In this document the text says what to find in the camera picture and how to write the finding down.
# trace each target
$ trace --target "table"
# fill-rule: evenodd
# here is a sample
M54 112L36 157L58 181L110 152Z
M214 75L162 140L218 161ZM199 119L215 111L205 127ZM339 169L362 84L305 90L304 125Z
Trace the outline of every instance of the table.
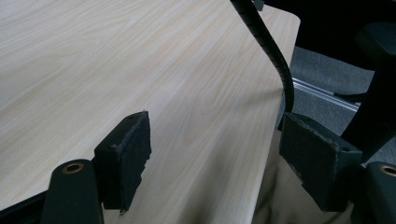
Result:
M297 17L261 15L290 61ZM151 158L106 223L249 223L282 86L226 0L2 1L0 210L147 110Z

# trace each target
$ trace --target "black cable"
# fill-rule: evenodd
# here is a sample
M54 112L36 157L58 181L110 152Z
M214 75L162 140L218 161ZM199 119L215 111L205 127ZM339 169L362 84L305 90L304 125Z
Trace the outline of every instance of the black cable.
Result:
M285 91L285 111L291 112L294 104L294 87L289 66L282 52L265 26L251 0L230 0L249 31L256 38L282 80Z

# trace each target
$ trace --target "beige floor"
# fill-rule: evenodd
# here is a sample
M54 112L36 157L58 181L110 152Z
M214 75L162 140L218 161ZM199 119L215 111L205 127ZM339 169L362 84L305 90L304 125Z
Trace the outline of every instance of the beige floor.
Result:
M278 154L281 132L274 133L252 224L349 224L352 205L344 213L322 212L301 181Z

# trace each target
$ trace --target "gray carpet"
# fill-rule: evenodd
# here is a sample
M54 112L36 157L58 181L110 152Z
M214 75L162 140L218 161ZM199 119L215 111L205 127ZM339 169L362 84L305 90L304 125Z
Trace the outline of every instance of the gray carpet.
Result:
M363 70L315 52L296 47L290 64L291 75L326 91L361 93L367 91L373 71ZM340 135L355 112L296 90L294 113L306 115ZM396 138L384 145L368 162L396 165Z

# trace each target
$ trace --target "light wood tabletop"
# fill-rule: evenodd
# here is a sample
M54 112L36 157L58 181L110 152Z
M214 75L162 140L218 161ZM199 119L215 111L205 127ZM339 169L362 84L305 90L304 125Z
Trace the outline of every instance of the light wood tabletop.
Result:
M300 21L261 15L290 62ZM151 158L106 223L250 223L282 85L228 0L0 2L0 210L147 110Z

